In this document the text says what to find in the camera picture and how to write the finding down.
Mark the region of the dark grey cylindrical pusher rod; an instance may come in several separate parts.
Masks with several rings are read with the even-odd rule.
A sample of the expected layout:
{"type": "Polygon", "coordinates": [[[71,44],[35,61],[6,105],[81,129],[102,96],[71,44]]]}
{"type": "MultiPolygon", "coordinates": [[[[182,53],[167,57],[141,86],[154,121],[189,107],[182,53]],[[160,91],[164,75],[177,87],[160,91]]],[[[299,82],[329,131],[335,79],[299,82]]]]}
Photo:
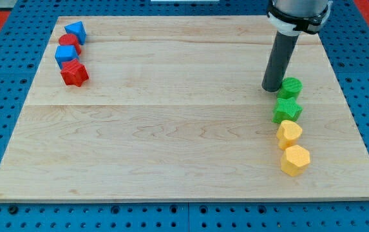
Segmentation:
{"type": "Polygon", "coordinates": [[[261,83],[261,87],[266,92],[277,92],[280,89],[297,40],[298,36],[287,36],[280,32],[276,33],[261,83]]]}

